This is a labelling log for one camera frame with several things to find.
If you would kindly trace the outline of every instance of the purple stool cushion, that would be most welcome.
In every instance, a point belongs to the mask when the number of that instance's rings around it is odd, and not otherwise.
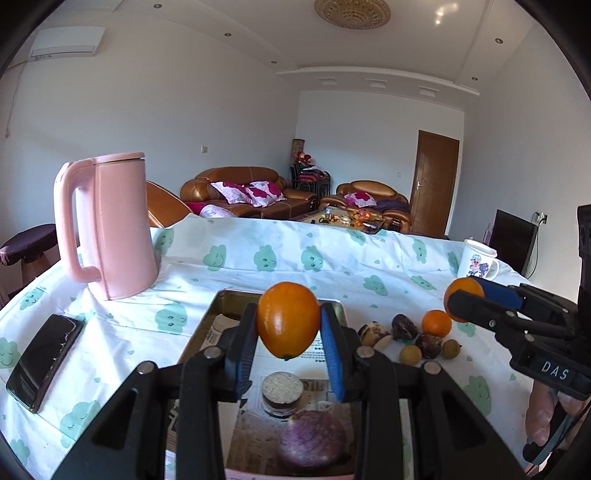
[[[57,245],[56,224],[39,225],[17,233],[0,248],[0,262],[13,265],[23,258],[34,259]]]

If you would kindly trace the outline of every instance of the purple blanket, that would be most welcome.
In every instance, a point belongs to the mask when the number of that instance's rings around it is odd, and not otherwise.
[[[378,200],[377,205],[370,207],[372,210],[377,210],[384,213],[386,210],[397,210],[399,212],[410,213],[410,205],[403,200]]]

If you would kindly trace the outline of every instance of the metal screw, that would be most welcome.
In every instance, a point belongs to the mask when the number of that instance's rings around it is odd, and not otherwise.
[[[370,346],[362,345],[357,348],[357,355],[360,358],[372,358],[374,356],[375,350]]]
[[[154,370],[154,364],[152,362],[141,362],[138,365],[138,373],[140,375],[149,374]]]
[[[427,372],[430,375],[438,375],[441,371],[441,365],[432,360],[430,362],[425,362],[423,368],[425,369],[425,372]]]
[[[223,354],[222,349],[218,346],[208,346],[204,351],[203,351],[203,355],[205,355],[205,358],[209,358],[214,359],[214,358],[219,358],[221,357]]]

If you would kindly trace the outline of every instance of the pink pitcher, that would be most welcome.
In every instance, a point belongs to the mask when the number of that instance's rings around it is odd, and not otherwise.
[[[76,252],[72,195],[76,191]],[[122,153],[66,163],[53,189],[57,240],[64,270],[88,283],[101,300],[131,297],[158,276],[154,257],[143,153]]]

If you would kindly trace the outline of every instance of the ceiling medallion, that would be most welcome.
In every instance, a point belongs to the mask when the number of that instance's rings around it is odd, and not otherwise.
[[[390,20],[390,7],[384,0],[316,0],[316,13],[337,27],[369,30]]]

